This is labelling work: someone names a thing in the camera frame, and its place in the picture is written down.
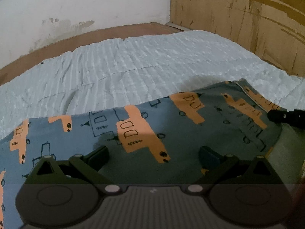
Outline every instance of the circular pad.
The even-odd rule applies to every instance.
[[[283,221],[292,202],[283,184],[217,184],[211,189],[209,199],[219,215],[251,227]]]
[[[192,193],[199,193],[202,190],[203,190],[202,186],[198,185],[198,184],[193,184],[188,187],[188,191],[190,191]]]
[[[16,208],[25,223],[41,228],[66,227],[90,216],[98,201],[97,190],[86,182],[24,184],[17,194]]]
[[[112,185],[107,185],[105,187],[105,190],[109,193],[117,193],[117,192],[119,192],[120,187],[112,184]]]

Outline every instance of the wooden bed frame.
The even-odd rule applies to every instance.
[[[170,22],[216,33],[305,77],[305,0],[171,0]]]

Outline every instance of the peeling paint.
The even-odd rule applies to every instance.
[[[94,22],[95,21],[86,21],[71,25],[70,20],[54,20],[53,18],[43,20],[43,25],[40,29],[40,39],[34,42],[34,45],[29,49],[29,53],[60,40],[65,40],[86,33],[87,31],[91,31],[90,29],[87,30],[87,28],[93,25]]]

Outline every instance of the dark stain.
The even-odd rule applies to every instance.
[[[92,24],[94,24],[94,22],[95,21],[80,22],[79,29],[82,30],[83,28],[90,27]]]
[[[277,68],[279,68],[279,69],[281,69],[281,70],[284,70],[284,71],[286,71],[286,72],[289,72],[289,71],[290,71],[290,70],[285,69],[283,66],[281,66],[281,64],[280,64],[280,62],[281,62],[280,59],[277,58],[275,55],[273,55],[273,54],[272,54],[270,51],[268,51],[267,49],[264,49],[263,56],[264,56],[265,54],[267,54],[269,57],[271,57],[272,60],[274,60],[275,63],[273,63],[273,62],[271,62],[271,61],[266,61],[266,60],[264,60],[265,62],[267,62],[267,63],[269,63],[269,64],[271,64],[271,65],[273,65],[273,66],[275,66],[275,67],[277,67]]]
[[[304,45],[305,45],[305,41],[303,41],[303,40],[299,39],[297,36],[295,36],[295,35],[291,34],[290,32],[286,31],[286,30],[285,30],[285,29],[283,29],[283,28],[281,28],[281,31],[283,31],[283,32],[287,33],[289,36],[294,37],[296,40],[298,40],[299,42],[301,42],[302,44],[304,44]]]
[[[288,26],[286,26],[286,25],[284,25],[284,24],[281,24],[280,22],[277,22],[277,21],[275,21],[275,20],[272,20],[272,19],[270,19],[270,18],[268,18],[268,17],[265,17],[265,16],[260,16],[260,17],[261,17],[261,18],[264,18],[264,19],[266,19],[266,20],[268,20],[268,21],[271,21],[271,22],[273,22],[273,23],[275,23],[275,24],[277,24],[277,25],[279,25],[279,26],[281,26],[281,27],[283,27],[283,28],[286,28],[287,30],[293,32],[294,34],[296,34],[296,35],[299,36],[300,38],[304,39],[304,41],[305,41],[305,36],[303,36],[303,35],[300,34],[300,33],[297,33],[297,32],[296,32],[295,30],[293,30],[292,28],[290,28],[290,27],[288,27]]]
[[[294,57],[294,61],[293,61],[291,70],[293,70],[293,68],[294,68],[294,64],[295,64],[295,60],[296,60],[296,55],[297,54],[298,54],[298,48],[296,49],[296,53],[295,53],[295,57]]]
[[[238,35],[237,35],[237,40],[236,40],[236,42],[238,42],[238,38],[239,38],[239,35],[240,35],[240,31],[242,30],[242,24],[244,23],[245,14],[246,14],[246,6],[245,6],[245,9],[244,9],[244,14],[243,14],[243,16],[242,16],[242,22],[241,22],[241,24],[240,24],[240,29],[239,29],[239,32],[238,32]]]
[[[212,24],[214,24],[214,21],[215,21],[215,17],[214,17],[214,14],[213,14],[213,12],[211,13],[211,19],[212,19]]]
[[[260,11],[262,10],[262,4],[256,1],[250,2],[250,0],[249,0],[249,4],[251,5],[250,12],[252,14],[250,52],[255,53],[257,49],[258,31],[259,31],[258,25],[260,22]]]
[[[230,30],[230,39],[231,39],[231,34],[232,34],[232,28],[233,28],[233,26],[231,26],[231,30]]]
[[[233,2],[230,2],[229,11],[233,7]]]

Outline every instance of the bed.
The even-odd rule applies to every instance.
[[[0,139],[27,118],[138,105],[241,78],[272,103],[288,110],[305,109],[305,81],[300,75],[290,76],[214,33],[150,23],[77,36],[0,70],[0,97],[5,97],[0,100]],[[294,196],[304,167],[304,143],[303,132],[284,125],[268,153]],[[20,183],[10,187],[16,192]],[[8,228],[21,225],[12,219],[16,211],[4,212]]]

